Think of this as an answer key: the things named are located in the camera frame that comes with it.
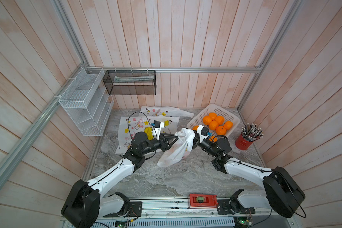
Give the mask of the white plastic bag front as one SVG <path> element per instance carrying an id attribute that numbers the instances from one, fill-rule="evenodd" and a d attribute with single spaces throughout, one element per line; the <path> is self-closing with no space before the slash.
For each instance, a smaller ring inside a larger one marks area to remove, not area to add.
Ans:
<path id="1" fill-rule="evenodd" d="M 182 128 L 179 132 L 175 133 L 175 136 L 178 137 L 178 140 L 170 150 L 164 152 L 157 162 L 157 166 L 164 168 L 169 167 L 179 162 L 183 157 L 188 156 L 192 151 L 195 137 L 195 133 L 192 129 Z"/>

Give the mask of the white printed bag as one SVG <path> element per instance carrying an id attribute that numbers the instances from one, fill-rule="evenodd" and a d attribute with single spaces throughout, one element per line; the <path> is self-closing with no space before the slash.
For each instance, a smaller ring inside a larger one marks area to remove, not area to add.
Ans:
<path id="1" fill-rule="evenodd" d="M 154 121 L 164 122 L 164 128 L 162 128 L 162 133 L 175 134 L 177 132 L 177 126 L 179 122 L 179 117 L 167 117 L 167 116 L 132 116 L 130 119 L 126 116 L 122 116 L 118 128 L 118 141 L 119 145 L 116 150 L 116 154 L 125 154 L 128 148 L 131 146 L 131 138 L 134 138 L 135 134 L 138 132 L 145 132 L 149 140 L 154 138 L 152 134 L 151 124 Z"/>
<path id="2" fill-rule="evenodd" d="M 193 118 L 194 114 L 191 112 L 183 111 L 179 108 L 170 106 L 142 106 L 141 112 L 147 116 L 167 116 L 167 117 L 190 117 Z"/>

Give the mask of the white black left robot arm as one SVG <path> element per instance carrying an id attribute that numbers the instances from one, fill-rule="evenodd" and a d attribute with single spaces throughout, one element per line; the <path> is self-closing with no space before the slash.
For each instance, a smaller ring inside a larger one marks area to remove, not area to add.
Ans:
<path id="1" fill-rule="evenodd" d="M 120 192 L 105 194 L 125 177 L 137 171 L 145 162 L 145 155 L 157 150 L 171 149 L 178 140 L 173 134 L 161 133 L 148 139 L 145 132 L 136 133 L 122 159 L 103 174 L 88 181 L 78 180 L 64 203 L 61 215 L 76 228 L 90 228 L 98 218 L 109 214 L 129 216 L 129 198 Z"/>

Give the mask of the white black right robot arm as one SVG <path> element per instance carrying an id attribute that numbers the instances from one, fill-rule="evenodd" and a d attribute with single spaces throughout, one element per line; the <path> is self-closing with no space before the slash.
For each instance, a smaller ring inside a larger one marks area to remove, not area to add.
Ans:
<path id="1" fill-rule="evenodd" d="M 217 171 L 236 175 L 260 187 L 261 191 L 245 192 L 238 190 L 231 197 L 232 211 L 242 208 L 265 208 L 290 218 L 301 207 L 306 195 L 291 175 L 282 167 L 274 169 L 248 164 L 228 155 L 229 141 L 222 137 L 213 141 L 209 136 L 196 134 L 193 147 L 200 147 L 213 156 L 212 165 Z"/>

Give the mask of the white plastic perforated basket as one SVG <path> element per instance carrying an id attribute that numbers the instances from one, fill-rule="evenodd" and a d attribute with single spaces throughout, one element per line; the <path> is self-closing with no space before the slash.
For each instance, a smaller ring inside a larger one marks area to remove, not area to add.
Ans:
<path id="1" fill-rule="evenodd" d="M 229 137 L 239 124 L 240 118 L 232 112 L 209 104 L 187 124 L 187 128 L 196 130 L 197 126 L 202 125 L 208 127 L 212 135 Z"/>

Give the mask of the white printed bag back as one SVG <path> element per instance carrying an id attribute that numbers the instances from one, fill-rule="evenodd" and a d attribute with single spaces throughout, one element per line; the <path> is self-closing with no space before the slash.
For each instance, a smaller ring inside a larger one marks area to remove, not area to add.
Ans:
<path id="1" fill-rule="evenodd" d="M 183 111 L 179 108 L 170 106 L 142 106 L 141 112 L 147 116 L 167 116 L 167 117 L 190 117 L 193 118 L 194 114 L 191 112 Z"/>

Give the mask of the red cup of pens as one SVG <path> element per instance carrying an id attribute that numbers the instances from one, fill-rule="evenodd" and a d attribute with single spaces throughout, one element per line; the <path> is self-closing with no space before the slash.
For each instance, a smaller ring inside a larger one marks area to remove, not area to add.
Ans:
<path id="1" fill-rule="evenodd" d="M 262 128 L 257 124 L 247 123 L 242 127 L 242 132 L 235 141 L 235 146 L 240 150 L 247 150 L 255 141 L 264 136 Z"/>

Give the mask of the red tape dispenser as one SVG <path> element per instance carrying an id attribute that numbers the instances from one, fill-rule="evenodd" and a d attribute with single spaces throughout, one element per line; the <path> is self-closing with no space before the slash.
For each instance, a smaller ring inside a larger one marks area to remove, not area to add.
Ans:
<path id="1" fill-rule="evenodd" d="M 189 208 L 217 208 L 218 200 L 216 195 L 190 194 Z"/>

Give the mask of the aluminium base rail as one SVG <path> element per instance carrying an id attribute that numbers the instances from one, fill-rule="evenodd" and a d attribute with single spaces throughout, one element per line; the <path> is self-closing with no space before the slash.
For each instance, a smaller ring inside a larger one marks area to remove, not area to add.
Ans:
<path id="1" fill-rule="evenodd" d="M 297 218 L 284 218 L 269 209 L 255 208 L 238 214 L 226 211 L 227 203 L 218 208 L 191 208 L 187 197 L 140 197 L 142 213 L 130 216 L 100 218 L 94 228 L 301 228 Z"/>

